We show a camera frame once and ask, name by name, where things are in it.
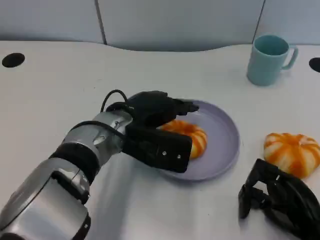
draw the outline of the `toy pumpkin bun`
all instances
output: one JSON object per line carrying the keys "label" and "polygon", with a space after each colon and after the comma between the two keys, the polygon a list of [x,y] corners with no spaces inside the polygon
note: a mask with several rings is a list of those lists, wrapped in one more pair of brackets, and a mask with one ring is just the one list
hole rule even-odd
{"label": "toy pumpkin bun", "polygon": [[201,127],[195,124],[175,119],[163,125],[161,129],[168,132],[187,135],[192,138],[190,159],[200,157],[206,150],[207,134]]}
{"label": "toy pumpkin bun", "polygon": [[320,146],[302,134],[271,133],[265,138],[264,158],[298,178],[310,175],[320,163]]}

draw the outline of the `plate rim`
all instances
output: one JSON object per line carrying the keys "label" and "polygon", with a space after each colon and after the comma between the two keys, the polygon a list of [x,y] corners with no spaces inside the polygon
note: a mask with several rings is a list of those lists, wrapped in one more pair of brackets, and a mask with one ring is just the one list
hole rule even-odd
{"label": "plate rim", "polygon": [[213,103],[210,103],[210,102],[207,102],[207,101],[203,101],[203,100],[197,100],[197,99],[187,99],[187,101],[200,102],[200,103],[203,103],[203,104],[206,104],[206,105],[211,105],[211,106],[215,107],[216,109],[218,109],[219,111],[221,111],[225,116],[227,116],[227,118],[229,118],[229,120],[233,124],[233,126],[235,128],[235,132],[236,132],[236,140],[237,140],[236,152],[233,155],[232,160],[229,162],[229,164],[226,167],[224,167],[223,169],[221,169],[220,171],[218,171],[215,174],[213,174],[212,176],[207,176],[207,177],[204,176],[204,177],[200,177],[200,178],[197,178],[197,179],[191,179],[191,178],[178,177],[176,175],[178,173],[176,173],[176,172],[171,172],[171,171],[163,170],[163,169],[159,169],[159,171],[162,174],[164,174],[164,175],[166,175],[166,176],[168,176],[170,178],[173,178],[175,180],[180,180],[180,181],[197,182],[197,181],[211,180],[211,179],[216,178],[216,177],[222,175],[223,173],[225,173],[227,170],[229,170],[238,161],[239,154],[240,154],[240,147],[241,147],[241,138],[240,138],[239,129],[238,129],[235,121],[230,117],[230,115],[227,114],[225,110],[223,110],[222,108],[218,107],[216,104],[213,104]]}

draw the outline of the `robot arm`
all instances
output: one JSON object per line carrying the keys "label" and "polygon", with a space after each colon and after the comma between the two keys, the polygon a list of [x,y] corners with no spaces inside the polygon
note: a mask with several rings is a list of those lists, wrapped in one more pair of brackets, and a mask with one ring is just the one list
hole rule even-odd
{"label": "robot arm", "polygon": [[[104,111],[110,94],[124,102]],[[183,173],[192,140],[157,127],[198,110],[165,92],[140,92],[130,99],[110,92],[101,113],[77,124],[57,150],[12,194],[0,214],[0,240],[83,240],[91,225],[85,203],[90,185],[114,154],[124,152],[151,167]]]}
{"label": "robot arm", "polygon": [[[267,193],[254,187],[266,184]],[[239,195],[239,218],[245,219],[251,208],[283,230],[302,240],[320,239],[320,205],[313,192],[299,178],[257,159]]]}

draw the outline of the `wall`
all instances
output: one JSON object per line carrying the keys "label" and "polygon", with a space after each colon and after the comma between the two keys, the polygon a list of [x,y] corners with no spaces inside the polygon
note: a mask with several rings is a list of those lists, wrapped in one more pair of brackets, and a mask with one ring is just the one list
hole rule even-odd
{"label": "wall", "polygon": [[0,39],[103,43],[95,0],[1,0]]}
{"label": "wall", "polygon": [[198,51],[252,42],[263,0],[98,0],[106,42]]}
{"label": "wall", "polygon": [[319,0],[1,0],[0,40],[196,51],[249,44],[256,31],[320,44],[319,9]]}
{"label": "wall", "polygon": [[257,36],[272,33],[291,44],[320,44],[320,0],[266,0]]}

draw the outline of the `orange striped toy food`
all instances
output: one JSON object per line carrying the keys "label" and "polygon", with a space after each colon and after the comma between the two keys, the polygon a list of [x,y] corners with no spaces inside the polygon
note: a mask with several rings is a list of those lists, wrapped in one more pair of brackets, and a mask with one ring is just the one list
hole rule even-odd
{"label": "orange striped toy food", "polygon": [[271,133],[265,138],[264,158],[298,178],[310,175],[320,163],[320,146],[302,134]]}
{"label": "orange striped toy food", "polygon": [[190,159],[200,157],[206,150],[207,135],[201,127],[195,124],[175,119],[161,126],[161,129],[168,132],[187,135],[192,138]]}

